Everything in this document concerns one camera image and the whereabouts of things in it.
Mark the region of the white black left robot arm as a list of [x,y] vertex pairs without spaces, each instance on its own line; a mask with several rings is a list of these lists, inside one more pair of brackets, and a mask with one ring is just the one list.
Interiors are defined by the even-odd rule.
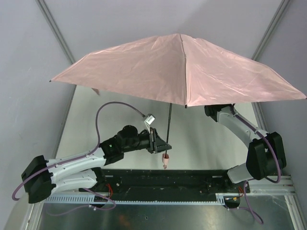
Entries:
[[88,153],[50,160],[42,155],[37,156],[26,167],[21,178],[28,202],[35,204],[56,192],[92,188],[100,181],[97,170],[122,160],[127,152],[147,150],[150,154],[156,154],[171,149],[171,145],[159,137],[155,128],[139,133],[136,127],[128,125]]

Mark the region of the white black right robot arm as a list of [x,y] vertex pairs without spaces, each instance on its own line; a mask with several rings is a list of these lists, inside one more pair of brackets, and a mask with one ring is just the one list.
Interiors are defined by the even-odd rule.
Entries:
[[227,171],[232,183],[267,179],[279,183],[286,166],[283,139],[277,132],[269,133],[248,121],[233,104],[207,105],[205,114],[228,128],[247,147],[246,162]]

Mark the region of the pink folding umbrella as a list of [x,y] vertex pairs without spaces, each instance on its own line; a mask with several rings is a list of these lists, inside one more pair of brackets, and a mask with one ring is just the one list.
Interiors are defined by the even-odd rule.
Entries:
[[169,138],[169,169],[229,169],[246,161],[247,148],[230,130],[204,114],[204,106],[235,104],[256,123],[251,104],[305,99],[271,68],[184,34],[153,36],[93,51],[56,77],[77,88],[58,156],[92,150],[100,106],[101,139],[125,125],[144,128],[131,104],[153,114]]

